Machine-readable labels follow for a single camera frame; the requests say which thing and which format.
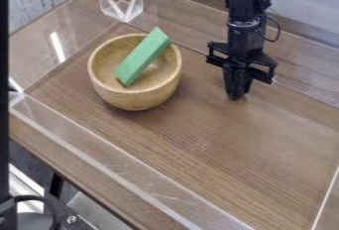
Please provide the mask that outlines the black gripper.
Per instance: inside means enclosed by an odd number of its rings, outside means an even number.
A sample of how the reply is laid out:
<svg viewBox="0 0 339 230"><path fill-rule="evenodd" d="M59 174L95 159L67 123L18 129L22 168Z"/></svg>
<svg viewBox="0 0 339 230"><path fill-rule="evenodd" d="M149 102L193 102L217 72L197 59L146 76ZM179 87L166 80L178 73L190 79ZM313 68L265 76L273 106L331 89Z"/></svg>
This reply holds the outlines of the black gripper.
<svg viewBox="0 0 339 230"><path fill-rule="evenodd" d="M265 53L266 19L229 23L229 41L209 42L207 63L225 70L226 90L231 100L250 92L254 80L273 84L277 61Z"/></svg>

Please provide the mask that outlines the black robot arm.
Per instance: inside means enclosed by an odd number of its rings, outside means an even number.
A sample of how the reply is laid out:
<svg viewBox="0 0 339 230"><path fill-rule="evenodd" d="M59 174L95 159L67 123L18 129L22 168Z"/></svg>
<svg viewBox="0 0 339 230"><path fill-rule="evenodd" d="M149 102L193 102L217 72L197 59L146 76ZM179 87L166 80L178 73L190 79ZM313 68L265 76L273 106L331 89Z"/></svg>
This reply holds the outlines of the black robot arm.
<svg viewBox="0 0 339 230"><path fill-rule="evenodd" d="M265 42L275 42L266 36L266 22L274 18L266 14L271 0L226 0L230 17L229 41L209 42L207 63L219 66L225 73L229 98L239 100L250 92L255 80L273 84L277 61L263 52Z"/></svg>

